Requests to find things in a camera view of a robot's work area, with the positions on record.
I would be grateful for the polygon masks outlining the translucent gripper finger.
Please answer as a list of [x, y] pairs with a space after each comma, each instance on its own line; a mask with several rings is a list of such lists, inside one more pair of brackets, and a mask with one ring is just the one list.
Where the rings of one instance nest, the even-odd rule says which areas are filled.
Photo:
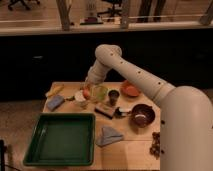
[[99, 96], [99, 90], [97, 86], [92, 86], [90, 89], [90, 100], [92, 102], [97, 102]]

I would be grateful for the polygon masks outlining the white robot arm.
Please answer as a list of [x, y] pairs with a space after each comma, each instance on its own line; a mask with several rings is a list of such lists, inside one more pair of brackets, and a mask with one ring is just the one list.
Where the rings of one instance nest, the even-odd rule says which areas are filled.
[[117, 45], [97, 46], [95, 57], [88, 83], [102, 83], [114, 69], [160, 108], [160, 171], [213, 171], [213, 104], [205, 93], [137, 67]]

